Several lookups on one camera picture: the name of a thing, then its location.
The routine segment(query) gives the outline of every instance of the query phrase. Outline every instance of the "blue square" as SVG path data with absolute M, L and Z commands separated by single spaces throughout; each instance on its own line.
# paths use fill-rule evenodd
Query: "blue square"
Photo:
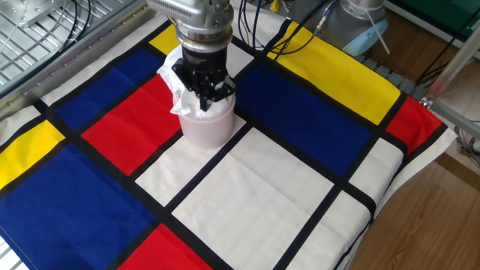
M 240 82 L 236 104 L 338 176 L 372 136 L 316 94 L 263 64 Z
M 152 220 L 73 145 L 0 199 L 1 234 L 30 269 L 105 269 Z
M 90 80 L 95 82 L 55 112 L 67 125 L 78 130 L 125 92 L 140 87 L 137 83 L 154 73 L 162 63 L 150 52 L 139 49 L 99 78 L 92 77 Z

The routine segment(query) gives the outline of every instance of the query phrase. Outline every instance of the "mondrian-pattern cloth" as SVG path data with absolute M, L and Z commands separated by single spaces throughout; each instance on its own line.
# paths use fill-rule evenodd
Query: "mondrian-pattern cloth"
M 234 37 L 234 134 L 200 150 L 156 74 L 178 45 L 163 21 L 0 123 L 0 236 L 29 269 L 343 269 L 455 137 L 321 40 L 272 61 Z

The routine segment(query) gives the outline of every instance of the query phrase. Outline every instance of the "yellow square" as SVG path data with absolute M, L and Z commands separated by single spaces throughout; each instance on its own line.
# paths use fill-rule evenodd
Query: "yellow square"
M 64 138 L 47 120 L 16 138 L 0 153 L 0 190 L 36 164 Z
M 169 54 L 180 43 L 175 36 L 175 26 L 171 25 L 157 37 L 150 40 L 150 45 L 160 50 L 165 55 Z

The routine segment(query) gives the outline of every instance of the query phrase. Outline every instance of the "pink cup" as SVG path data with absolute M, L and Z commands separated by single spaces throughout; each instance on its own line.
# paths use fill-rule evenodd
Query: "pink cup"
M 219 115 L 198 119 L 194 115 L 179 115 L 181 131 L 185 138 L 201 149 L 214 149 L 222 146 L 232 136 L 235 95 L 232 102 Z

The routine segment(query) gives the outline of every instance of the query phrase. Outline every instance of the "red rectangle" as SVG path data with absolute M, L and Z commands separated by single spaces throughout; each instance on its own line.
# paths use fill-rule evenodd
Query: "red rectangle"
M 407 154 L 413 152 L 442 124 L 433 113 L 418 101 L 408 97 L 391 120 L 386 131 L 402 140 L 408 147 Z
M 211 268 L 180 238 L 161 224 L 118 269 L 207 270 Z
M 172 93 L 157 75 L 82 137 L 129 176 L 180 129 L 172 106 Z

